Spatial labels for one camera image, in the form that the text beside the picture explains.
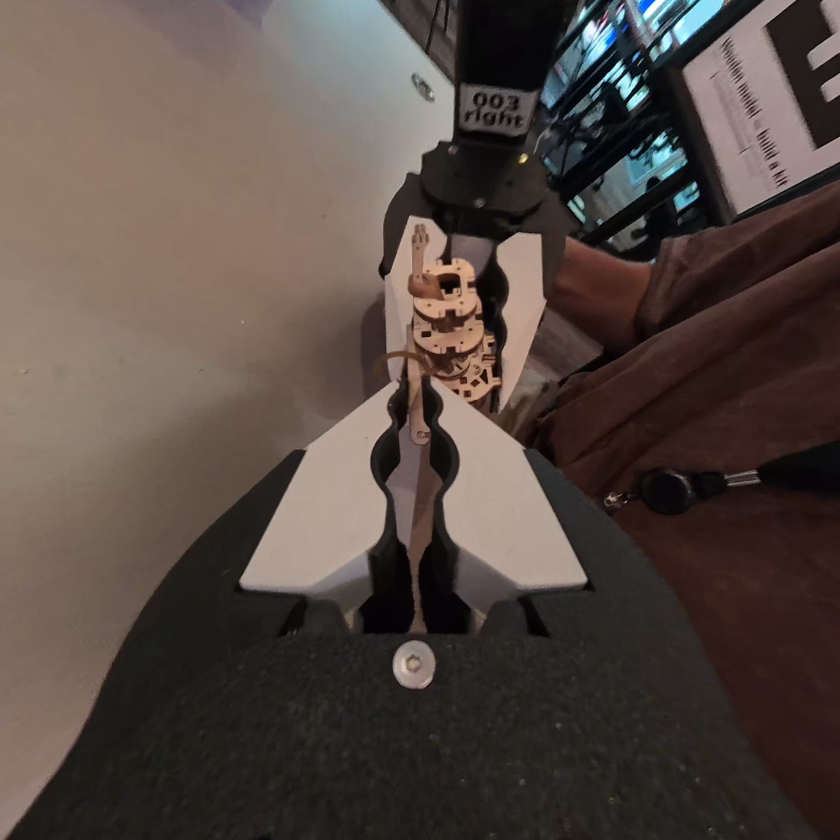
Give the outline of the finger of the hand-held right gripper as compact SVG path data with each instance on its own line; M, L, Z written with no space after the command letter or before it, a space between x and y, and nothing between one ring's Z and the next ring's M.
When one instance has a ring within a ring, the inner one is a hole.
M413 235L417 225L424 226L428 235L424 261L434 264L444 255L446 234L429 217L410 216L402 231L392 267L385 275L385 352L404 351L406 330L413 320L413 298L408 281L413 268Z
M521 379L545 309L541 235L515 234L496 245L489 258L489 276L500 284L496 333L500 386L490 403L492 412L500 412Z

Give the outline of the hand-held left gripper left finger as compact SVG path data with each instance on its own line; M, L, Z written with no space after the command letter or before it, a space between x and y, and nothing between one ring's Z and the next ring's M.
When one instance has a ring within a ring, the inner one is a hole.
M390 382L305 450L239 579L360 612L366 631L403 628L403 545L386 481L400 463L403 384Z

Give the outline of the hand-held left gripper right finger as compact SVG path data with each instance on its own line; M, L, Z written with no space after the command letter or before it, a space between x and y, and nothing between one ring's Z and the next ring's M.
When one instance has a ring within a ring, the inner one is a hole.
M518 441L443 385L425 387L430 455L441 455L436 513L455 550L452 590L488 614L523 595L580 590L588 578Z

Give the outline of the wooden model assembly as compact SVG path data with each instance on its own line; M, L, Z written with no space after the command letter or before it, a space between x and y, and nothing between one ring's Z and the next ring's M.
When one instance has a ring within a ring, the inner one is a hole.
M439 299L413 298L416 347L426 355L426 374L474 408L489 411L497 377L497 342L486 325L476 274L462 258L427 264L439 280ZM385 353L381 364L392 381L405 375L407 351Z

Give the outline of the long thin wooden rod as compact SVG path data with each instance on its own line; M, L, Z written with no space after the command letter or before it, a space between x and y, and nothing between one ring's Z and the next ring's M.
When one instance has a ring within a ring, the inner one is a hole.
M412 298L439 299L438 278L426 271L426 249L429 235L424 224L417 224L412 235L412 268L407 289ZM410 477L413 478L414 503L411 520L410 542L407 555L411 566L415 617L412 630L424 633L422 595L420 587L420 565L425 549L431 539L430 497L434 482L428 477L428 429L424 420L422 378L427 372L429 362L422 350L416 346L414 338L414 315L410 315L406 327L406 363L405 372L408 381L408 443L406 452L412 463Z

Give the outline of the person's right forearm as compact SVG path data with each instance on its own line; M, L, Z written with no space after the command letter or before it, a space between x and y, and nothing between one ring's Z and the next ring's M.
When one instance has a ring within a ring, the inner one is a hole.
M643 343L637 315L656 260L621 259L572 237L563 244L560 267L544 292L548 307L613 354Z

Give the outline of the black metal rack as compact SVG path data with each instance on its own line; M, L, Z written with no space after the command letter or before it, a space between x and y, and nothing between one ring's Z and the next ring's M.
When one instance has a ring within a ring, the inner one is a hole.
M655 63L702 2L579 2L542 91L534 151L573 237L649 260L697 215L700 188Z

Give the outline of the black badge reel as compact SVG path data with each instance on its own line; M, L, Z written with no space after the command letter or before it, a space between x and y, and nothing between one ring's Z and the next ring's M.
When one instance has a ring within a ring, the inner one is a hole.
M680 471L656 468L645 471L628 491L612 491L602 499L602 508L616 512L639 501L663 516L678 516L702 501L726 493L729 489L755 487L761 483L758 470L725 474L719 471Z

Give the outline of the person's brown shirt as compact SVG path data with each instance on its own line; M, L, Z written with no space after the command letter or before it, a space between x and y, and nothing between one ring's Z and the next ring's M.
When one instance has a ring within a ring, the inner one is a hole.
M733 474L838 440L839 187L667 238L645 341L571 375L527 432L589 497L645 471ZM838 838L838 494L728 490L616 523L686 610L771 778Z

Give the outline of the framed white tag board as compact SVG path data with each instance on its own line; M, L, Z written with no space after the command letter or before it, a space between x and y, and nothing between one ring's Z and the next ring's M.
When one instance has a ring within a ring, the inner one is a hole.
M839 2L687 2L653 80L715 224L838 181Z

